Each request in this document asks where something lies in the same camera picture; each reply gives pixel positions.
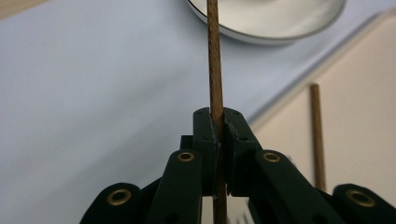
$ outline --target white surface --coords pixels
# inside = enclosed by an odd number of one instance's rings
[[[395,0],[350,0],[282,48],[221,37],[224,104],[252,119]],[[0,21],[0,222],[78,223],[117,182],[159,177],[209,105],[206,28],[184,0],[49,1]]]
[[[353,183],[396,206],[396,8],[357,35],[253,130],[314,183],[309,83],[320,86],[327,191]]]
[[[206,21],[206,0],[188,3]],[[345,0],[220,0],[220,31],[248,43],[286,44],[328,27],[344,5]]]

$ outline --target wooden dowel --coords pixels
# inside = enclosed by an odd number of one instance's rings
[[[311,84],[311,117],[314,144],[315,187],[326,191],[319,84]]]
[[[209,51],[210,114],[212,120],[215,122],[218,131],[218,138],[222,143],[224,129],[224,107],[221,86],[218,1],[207,0],[206,3]],[[216,195],[213,196],[213,221],[215,224],[226,224],[227,194],[224,181],[224,152],[222,147],[219,150]]]

